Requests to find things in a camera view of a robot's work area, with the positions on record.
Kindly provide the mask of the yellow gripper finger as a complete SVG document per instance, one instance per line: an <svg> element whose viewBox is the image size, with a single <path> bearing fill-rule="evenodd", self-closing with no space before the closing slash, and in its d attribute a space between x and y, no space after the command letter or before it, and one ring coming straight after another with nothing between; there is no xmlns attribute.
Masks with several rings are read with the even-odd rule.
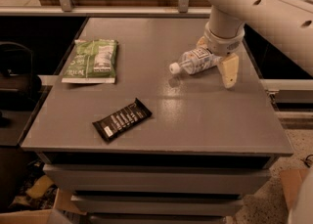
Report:
<svg viewBox="0 0 313 224"><path fill-rule="evenodd" d="M224 57L218 64L218 70L226 89L232 88L236 82L239 71L239 56L235 53Z"/></svg>
<svg viewBox="0 0 313 224"><path fill-rule="evenodd" d="M204 37L201 37L201 38L198 40L196 46L197 46L198 48L199 48L199 47L202 47L202 48L204 48L204 49L207 49L207 44L205 43L205 38L204 38Z"/></svg>

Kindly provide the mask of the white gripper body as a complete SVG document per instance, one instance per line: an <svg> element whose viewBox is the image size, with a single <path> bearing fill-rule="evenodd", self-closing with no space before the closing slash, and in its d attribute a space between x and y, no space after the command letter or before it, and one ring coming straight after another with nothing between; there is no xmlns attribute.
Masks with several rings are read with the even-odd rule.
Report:
<svg viewBox="0 0 313 224"><path fill-rule="evenodd" d="M239 32L230 38L223 36L217 36L214 34L209 26L209 23L205 25L203 39L208 50L216 56L228 56L236 52L243 41L245 36L245 30L240 27Z"/></svg>

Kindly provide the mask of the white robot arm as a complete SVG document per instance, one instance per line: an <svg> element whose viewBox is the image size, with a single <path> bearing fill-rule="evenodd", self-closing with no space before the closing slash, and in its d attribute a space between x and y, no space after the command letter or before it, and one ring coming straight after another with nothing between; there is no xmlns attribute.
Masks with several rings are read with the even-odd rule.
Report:
<svg viewBox="0 0 313 224"><path fill-rule="evenodd" d="M203 42L221 61L224 86L237 82L241 44L247 24L309 74L313 74L313 6L301 0L208 0Z"/></svg>

